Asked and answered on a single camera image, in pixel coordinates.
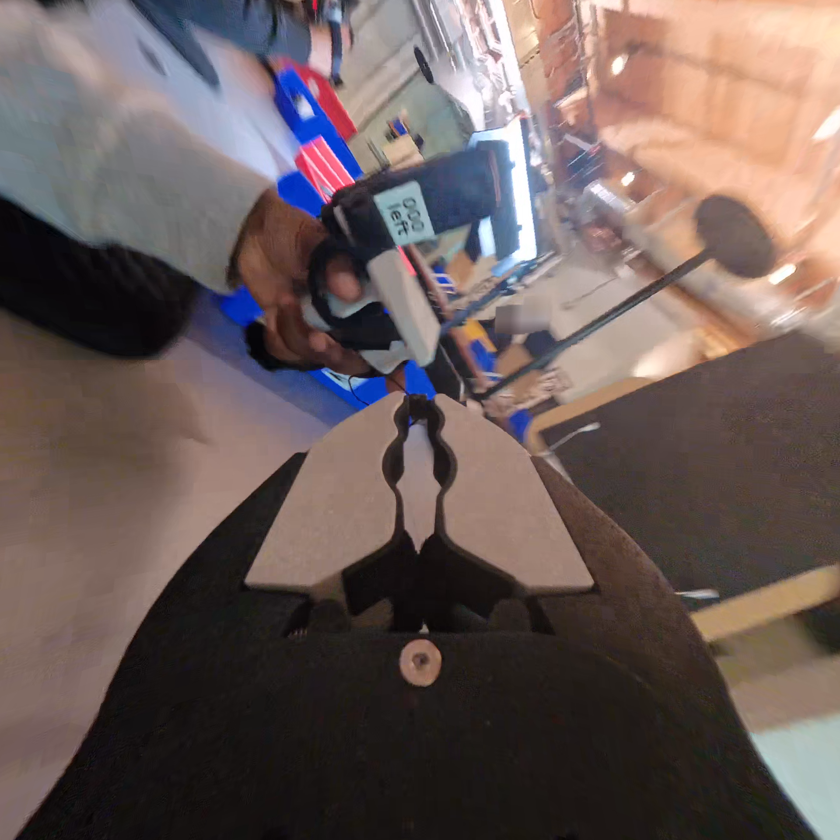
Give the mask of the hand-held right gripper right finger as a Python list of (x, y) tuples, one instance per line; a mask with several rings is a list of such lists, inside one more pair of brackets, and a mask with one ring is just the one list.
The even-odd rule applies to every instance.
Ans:
[(527, 450), (452, 398), (436, 395), (427, 435), (439, 492), (435, 533), (469, 571), (527, 595), (589, 592), (594, 579)]

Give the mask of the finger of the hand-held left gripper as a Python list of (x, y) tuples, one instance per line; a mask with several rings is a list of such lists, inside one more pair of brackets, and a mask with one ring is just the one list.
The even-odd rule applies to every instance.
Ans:
[(375, 298), (393, 322), (408, 358), (428, 366), (438, 349), (441, 323), (425, 285), (409, 268), (399, 248), (384, 251), (366, 267)]

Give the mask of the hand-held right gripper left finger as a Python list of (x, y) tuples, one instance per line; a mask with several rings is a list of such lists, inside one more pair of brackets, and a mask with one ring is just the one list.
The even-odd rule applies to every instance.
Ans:
[(245, 577), (251, 590), (311, 599), (385, 599), (413, 581), (403, 444), (411, 404), (374, 403), (311, 447)]

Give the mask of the blue plastic bin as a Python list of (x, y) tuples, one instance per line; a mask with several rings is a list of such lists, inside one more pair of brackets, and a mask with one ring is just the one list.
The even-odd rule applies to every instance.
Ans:
[[(318, 216), (324, 205), (322, 196), (299, 171), (281, 177), (277, 190), (284, 201), (309, 216)], [(216, 300), (223, 315), (243, 328), (246, 337), (251, 327), (262, 325), (259, 321), (261, 311), (246, 289), (241, 288), (230, 297), (216, 296)], [(390, 385), (407, 394), (425, 396), (429, 400), (436, 395), (427, 374), (412, 361), (402, 368), (398, 376), (348, 377), (330, 370), (309, 371), (306, 375), (352, 406), (354, 411), (360, 411), (388, 396)]]

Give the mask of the person's left forearm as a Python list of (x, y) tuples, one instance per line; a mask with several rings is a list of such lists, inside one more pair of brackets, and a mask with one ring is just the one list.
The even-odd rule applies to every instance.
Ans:
[(87, 245), (235, 289), (241, 231), (269, 181), (116, 77), (84, 13), (2, 2), (1, 25), (2, 198)]

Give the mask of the grey desk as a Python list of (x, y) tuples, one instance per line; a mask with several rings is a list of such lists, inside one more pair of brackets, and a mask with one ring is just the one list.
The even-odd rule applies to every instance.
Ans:
[(74, 757), (172, 576), (327, 429), (190, 339), (111, 360), (2, 312), (2, 838)]

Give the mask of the person's left hand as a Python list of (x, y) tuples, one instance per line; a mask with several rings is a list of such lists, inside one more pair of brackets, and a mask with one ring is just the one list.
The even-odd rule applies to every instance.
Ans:
[(285, 203), (275, 188), (265, 191), (249, 212), (229, 269), (235, 285), (248, 289), (264, 318), (265, 354), (294, 370), (331, 369), (366, 376), (369, 365), (303, 318), (312, 254), (328, 238), (319, 220)]

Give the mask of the white light panel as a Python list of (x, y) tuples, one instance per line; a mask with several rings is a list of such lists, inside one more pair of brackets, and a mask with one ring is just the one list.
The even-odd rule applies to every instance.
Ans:
[(507, 156), (497, 152), (497, 162), (508, 161), (509, 174), (500, 177), (500, 207), (471, 228), (467, 243), (476, 245), (481, 257), (494, 256), (505, 266), (514, 266), (536, 258), (539, 252), (529, 181), (527, 122), (514, 119), (504, 127), (474, 132), (468, 148), (487, 143), (507, 147)]

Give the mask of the red plastic bin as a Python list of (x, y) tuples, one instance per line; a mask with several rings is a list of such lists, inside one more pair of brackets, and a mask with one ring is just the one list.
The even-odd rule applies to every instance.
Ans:
[(336, 192), (354, 183), (352, 174), (321, 135), (300, 145), (295, 164), (324, 203), (330, 203)]

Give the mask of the small blue bin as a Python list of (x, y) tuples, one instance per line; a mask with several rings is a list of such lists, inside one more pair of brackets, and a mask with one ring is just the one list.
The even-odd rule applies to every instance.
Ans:
[(336, 123), (330, 111), (338, 99), (325, 81), (292, 62), (280, 65), (274, 76), (277, 110), (300, 144), (318, 137), (346, 140), (342, 123)]

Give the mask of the dark cloth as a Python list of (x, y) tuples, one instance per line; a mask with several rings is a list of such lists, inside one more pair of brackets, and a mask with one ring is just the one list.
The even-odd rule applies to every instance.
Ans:
[(147, 360), (182, 334), (198, 297), (190, 277), (158, 259), (84, 245), (1, 201), (1, 306), (62, 339)]

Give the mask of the white mat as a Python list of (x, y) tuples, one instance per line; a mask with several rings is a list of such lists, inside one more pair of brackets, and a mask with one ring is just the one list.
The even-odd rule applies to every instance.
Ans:
[(752, 740), (822, 839), (839, 838), (839, 715), (757, 732)]

